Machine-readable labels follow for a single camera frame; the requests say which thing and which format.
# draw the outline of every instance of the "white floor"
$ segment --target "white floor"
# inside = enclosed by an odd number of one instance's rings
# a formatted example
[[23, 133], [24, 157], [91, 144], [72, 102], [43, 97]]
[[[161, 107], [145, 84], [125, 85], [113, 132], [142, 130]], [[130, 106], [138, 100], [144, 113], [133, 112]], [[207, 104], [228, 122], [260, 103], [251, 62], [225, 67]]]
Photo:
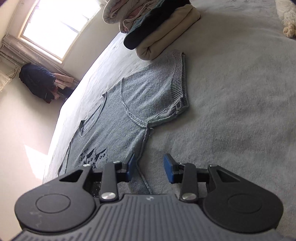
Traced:
[[0, 239], [8, 241], [20, 227], [17, 198], [42, 182], [44, 158], [63, 101], [47, 104], [34, 96], [18, 75], [0, 93]]

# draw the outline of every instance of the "ribbed gray plate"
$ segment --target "ribbed gray plate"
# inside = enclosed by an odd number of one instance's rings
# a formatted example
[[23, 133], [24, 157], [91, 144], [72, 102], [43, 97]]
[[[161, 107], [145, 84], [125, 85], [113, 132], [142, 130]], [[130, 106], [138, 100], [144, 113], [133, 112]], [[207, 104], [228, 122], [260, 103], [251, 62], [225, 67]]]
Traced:
[[213, 224], [196, 204], [175, 195], [130, 195], [104, 204], [84, 227], [68, 234], [39, 235], [23, 231], [15, 241], [288, 241], [275, 230], [236, 234]]

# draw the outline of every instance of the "window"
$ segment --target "window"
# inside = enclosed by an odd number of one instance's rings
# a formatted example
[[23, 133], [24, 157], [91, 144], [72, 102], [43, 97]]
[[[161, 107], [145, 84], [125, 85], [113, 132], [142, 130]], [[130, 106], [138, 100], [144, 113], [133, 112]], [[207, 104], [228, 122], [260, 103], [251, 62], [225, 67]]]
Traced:
[[98, 0], [39, 0], [20, 38], [61, 63], [99, 10]]

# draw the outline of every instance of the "silver screw head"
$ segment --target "silver screw head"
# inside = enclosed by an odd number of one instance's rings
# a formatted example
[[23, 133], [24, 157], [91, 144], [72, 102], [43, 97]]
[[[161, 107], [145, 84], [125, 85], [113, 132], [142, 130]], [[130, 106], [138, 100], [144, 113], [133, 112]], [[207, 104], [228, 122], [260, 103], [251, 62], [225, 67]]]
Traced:
[[182, 195], [182, 199], [185, 201], [192, 201], [196, 198], [197, 198], [197, 196], [194, 193], [184, 193]]
[[111, 199], [116, 198], [116, 194], [114, 192], [104, 192], [101, 195], [101, 198], [104, 200], [111, 200]]

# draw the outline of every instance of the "folded black garment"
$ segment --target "folded black garment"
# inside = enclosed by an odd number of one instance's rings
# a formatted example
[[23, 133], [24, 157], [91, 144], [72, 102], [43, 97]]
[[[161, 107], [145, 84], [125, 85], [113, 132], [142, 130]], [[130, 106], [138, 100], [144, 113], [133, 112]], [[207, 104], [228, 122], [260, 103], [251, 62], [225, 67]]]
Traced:
[[159, 0], [157, 5], [137, 20], [124, 38], [128, 49], [135, 49], [149, 34], [156, 30], [178, 7], [190, 4], [189, 0]]
[[74, 91], [74, 90], [72, 90], [72, 89], [66, 87], [66, 88], [63, 89], [63, 90], [62, 90], [62, 89], [59, 89], [59, 90], [58, 90], [58, 93], [62, 94], [63, 96], [65, 96], [65, 97], [67, 97], [67, 98], [69, 98], [70, 95], [73, 93], [73, 91]]

